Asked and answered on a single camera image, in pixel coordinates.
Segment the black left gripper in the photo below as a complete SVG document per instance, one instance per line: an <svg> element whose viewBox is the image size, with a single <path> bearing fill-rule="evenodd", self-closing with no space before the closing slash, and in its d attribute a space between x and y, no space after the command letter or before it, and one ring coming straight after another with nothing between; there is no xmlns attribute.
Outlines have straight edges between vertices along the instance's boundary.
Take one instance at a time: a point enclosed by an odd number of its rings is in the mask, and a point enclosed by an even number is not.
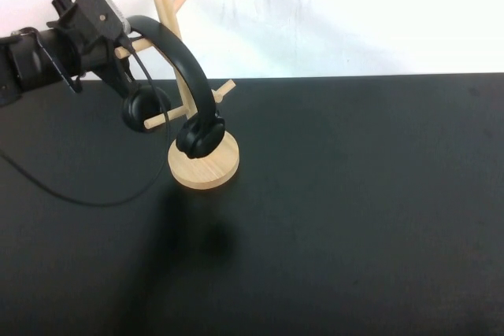
<svg viewBox="0 0 504 336"><path fill-rule="evenodd" d="M135 88L126 75L131 75L128 58L113 55L113 43L91 23L66 23L58 25L64 53L59 57L61 76L83 75L94 72L120 97L133 94Z"/></svg>

